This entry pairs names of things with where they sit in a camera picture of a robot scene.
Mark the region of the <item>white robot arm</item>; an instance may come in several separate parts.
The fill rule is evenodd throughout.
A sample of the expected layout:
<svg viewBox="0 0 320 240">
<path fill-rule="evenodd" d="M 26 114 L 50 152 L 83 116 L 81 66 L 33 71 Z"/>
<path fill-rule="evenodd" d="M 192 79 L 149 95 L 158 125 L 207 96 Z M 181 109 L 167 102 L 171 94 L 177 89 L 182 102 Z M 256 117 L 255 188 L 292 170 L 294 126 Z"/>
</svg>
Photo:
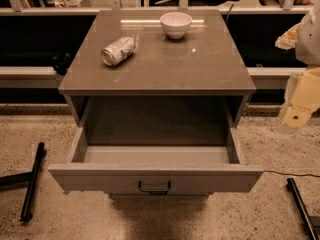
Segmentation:
<svg viewBox="0 0 320 240">
<path fill-rule="evenodd" d="M 275 46 L 294 48 L 296 59 L 307 65 L 303 73 L 289 77 L 279 112 L 281 131 L 294 133 L 320 108 L 320 8 L 314 6 L 277 39 Z"/>
</svg>

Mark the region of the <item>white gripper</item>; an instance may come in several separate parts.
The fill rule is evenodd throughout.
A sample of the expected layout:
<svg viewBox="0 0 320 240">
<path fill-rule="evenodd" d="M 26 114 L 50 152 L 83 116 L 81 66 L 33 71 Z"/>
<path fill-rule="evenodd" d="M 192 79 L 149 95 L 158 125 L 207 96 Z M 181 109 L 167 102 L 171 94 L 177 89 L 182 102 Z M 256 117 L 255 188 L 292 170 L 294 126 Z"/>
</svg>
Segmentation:
<svg viewBox="0 0 320 240">
<path fill-rule="evenodd" d="M 303 73 L 289 78 L 288 103 L 279 112 L 282 133 L 293 134 L 301 129 L 320 108 L 320 67 L 309 66 Z"/>
</svg>

